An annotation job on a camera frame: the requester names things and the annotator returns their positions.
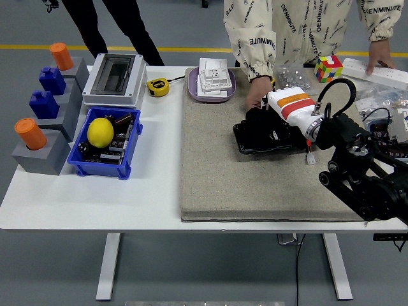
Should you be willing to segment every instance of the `yellow tape measure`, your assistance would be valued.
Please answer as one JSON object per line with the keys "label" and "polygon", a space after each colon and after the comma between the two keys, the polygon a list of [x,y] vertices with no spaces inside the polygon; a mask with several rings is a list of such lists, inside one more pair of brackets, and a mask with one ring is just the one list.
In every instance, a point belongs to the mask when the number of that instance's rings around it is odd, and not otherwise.
{"label": "yellow tape measure", "polygon": [[163,97],[168,94],[170,90],[170,83],[176,80],[180,80],[184,76],[174,78],[173,80],[167,80],[166,78],[157,78],[155,80],[148,81],[146,83],[150,94],[154,97]]}

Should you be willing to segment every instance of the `orange cylinder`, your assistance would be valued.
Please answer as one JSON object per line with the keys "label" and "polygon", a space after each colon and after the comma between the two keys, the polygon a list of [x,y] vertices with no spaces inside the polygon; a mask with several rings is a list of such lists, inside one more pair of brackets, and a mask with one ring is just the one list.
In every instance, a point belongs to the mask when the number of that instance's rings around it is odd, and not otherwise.
{"label": "orange cylinder", "polygon": [[32,118],[21,119],[14,125],[14,130],[30,150],[39,150],[47,143],[47,137]]}
{"label": "orange cylinder", "polygon": [[54,61],[57,63],[58,69],[61,71],[71,69],[74,66],[68,49],[64,43],[53,43],[50,51]]}

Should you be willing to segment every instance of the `rubik's cube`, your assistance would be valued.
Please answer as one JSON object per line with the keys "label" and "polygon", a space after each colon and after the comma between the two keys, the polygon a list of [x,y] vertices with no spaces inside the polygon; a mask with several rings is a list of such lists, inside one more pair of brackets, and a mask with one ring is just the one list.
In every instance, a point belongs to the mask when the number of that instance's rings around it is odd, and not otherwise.
{"label": "rubik's cube", "polygon": [[320,83],[326,83],[338,77],[343,70],[343,65],[337,58],[337,56],[324,56],[319,57],[316,67],[314,68],[314,74]]}

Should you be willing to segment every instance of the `yellow lemon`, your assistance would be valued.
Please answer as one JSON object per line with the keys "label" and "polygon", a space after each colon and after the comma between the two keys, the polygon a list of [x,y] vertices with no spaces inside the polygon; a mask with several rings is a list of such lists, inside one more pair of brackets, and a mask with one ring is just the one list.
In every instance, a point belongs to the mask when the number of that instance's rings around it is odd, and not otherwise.
{"label": "yellow lemon", "polygon": [[113,139],[112,123],[106,118],[96,118],[88,128],[88,141],[97,148],[105,148]]}

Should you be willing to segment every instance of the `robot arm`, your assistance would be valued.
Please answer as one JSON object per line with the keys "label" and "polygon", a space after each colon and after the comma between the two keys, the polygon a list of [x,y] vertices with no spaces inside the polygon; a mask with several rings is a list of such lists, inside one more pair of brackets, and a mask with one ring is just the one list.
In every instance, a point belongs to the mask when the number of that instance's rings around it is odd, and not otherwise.
{"label": "robot arm", "polygon": [[[349,87],[349,101],[333,117],[328,103],[321,115],[319,108],[325,92],[339,82]],[[319,174],[325,188],[366,221],[397,217],[408,224],[408,165],[381,153],[370,133],[343,113],[355,96],[354,84],[340,78],[324,88],[317,104],[299,87],[269,92],[264,103],[291,126],[297,126],[321,150],[335,147],[328,171]],[[392,166],[394,172],[387,174],[375,160]],[[367,175],[368,170],[376,176]]]}

